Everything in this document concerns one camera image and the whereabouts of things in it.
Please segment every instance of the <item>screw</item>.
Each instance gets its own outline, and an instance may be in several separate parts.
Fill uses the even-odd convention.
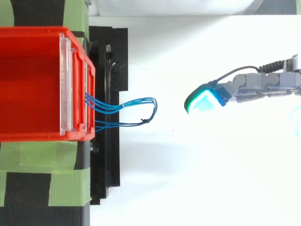
[[[90,151],[91,152],[93,151],[93,144],[92,144],[92,142],[90,142]]]
[[[107,51],[107,53],[111,53],[111,45],[106,46],[106,51]]]

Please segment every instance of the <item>black cable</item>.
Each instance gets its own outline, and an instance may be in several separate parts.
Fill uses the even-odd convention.
[[[263,65],[263,66],[259,67],[259,70],[260,70],[260,72],[263,72],[266,74],[276,72],[276,71],[283,69],[284,62],[285,62],[284,60],[279,60],[279,61],[267,64],[267,65]]]
[[[241,70],[244,70],[244,69],[249,69],[249,68],[250,68],[250,69],[255,69],[258,73],[260,73],[260,70],[259,70],[258,67],[254,67],[254,66],[240,67],[240,68],[234,69],[233,71],[231,71],[231,72],[229,72],[229,73],[223,75],[222,77],[220,77],[220,78],[214,80],[214,81],[213,81],[213,85],[214,85],[214,84],[216,85],[220,80],[222,80],[222,79],[228,77],[229,75],[232,75],[232,74],[235,73],[235,72],[238,72],[238,71],[241,71]]]

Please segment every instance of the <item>green masking tape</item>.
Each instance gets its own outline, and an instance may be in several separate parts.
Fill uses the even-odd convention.
[[[65,0],[63,26],[84,32],[89,40],[88,7],[84,0]]]
[[[297,4],[297,15],[301,15],[301,0],[296,0]]]
[[[0,171],[13,173],[72,173],[77,142],[1,143]]]
[[[90,197],[90,168],[52,174],[48,206],[85,206]]]
[[[7,172],[0,171],[0,207],[4,207]]]
[[[13,27],[15,23],[10,0],[0,0],[0,27]]]

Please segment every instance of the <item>thin wire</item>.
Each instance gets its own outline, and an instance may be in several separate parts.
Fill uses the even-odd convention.
[[[238,72],[238,71],[241,71],[241,70],[244,70],[244,69],[249,69],[249,68],[250,68],[250,69],[255,69],[258,73],[260,73],[260,70],[259,70],[258,67],[255,67],[255,66],[245,66],[245,67],[240,67],[240,68],[234,69],[233,71],[231,71],[231,72],[229,72],[229,73],[223,75],[222,77],[220,77],[220,78],[214,80],[214,82],[215,82],[215,83],[218,83],[220,80],[222,80],[222,79],[228,77],[229,75],[232,75],[232,74],[235,73],[235,72]]]
[[[124,65],[122,65],[119,69],[121,69],[121,68],[123,68],[125,65],[129,65],[129,64],[131,64],[131,65],[136,65],[136,66],[138,66],[138,67],[140,67],[138,64],[136,64],[136,63],[126,63],[126,64],[124,64]],[[148,69],[144,69],[144,68],[142,68],[142,67],[140,67],[142,70],[145,70],[145,71],[149,71],[150,72],[150,70],[148,70]]]
[[[120,110],[124,109],[125,107],[129,106],[135,106],[135,105],[144,105],[144,104],[153,104],[154,109],[152,112],[152,115],[147,120],[142,120],[141,122],[137,123],[123,123],[123,122],[104,122],[104,121],[95,121],[96,123],[103,124],[102,126],[96,126],[98,130],[96,132],[99,132],[103,129],[109,129],[109,128],[117,128],[117,127],[135,127],[135,126],[141,126],[143,124],[149,123],[155,116],[157,109],[158,109],[158,103],[155,98],[152,97],[145,97],[145,98],[139,98],[135,100],[128,101],[121,105],[108,105],[106,103],[103,103],[88,93],[85,95],[86,97],[86,103],[88,106],[90,106],[92,109],[94,109],[97,112],[103,113],[103,114],[114,114],[119,112]]]

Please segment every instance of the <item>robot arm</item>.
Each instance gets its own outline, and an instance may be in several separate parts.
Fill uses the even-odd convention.
[[[258,72],[238,74],[233,81],[218,83],[233,72],[245,68],[253,68]],[[280,69],[283,69],[283,72],[274,72]],[[200,110],[201,106],[205,106],[202,102],[208,99],[215,99],[215,102],[217,100],[220,105],[225,106],[228,101],[242,103],[264,97],[281,97],[291,94],[301,96],[301,56],[299,55],[260,67],[260,69],[252,66],[236,69],[198,87],[187,97],[184,107],[189,113],[196,106]]]
[[[231,95],[229,101],[238,103],[264,97],[301,96],[300,66],[301,58],[295,55],[285,61],[284,72],[239,74],[233,81],[217,87],[223,87]]]

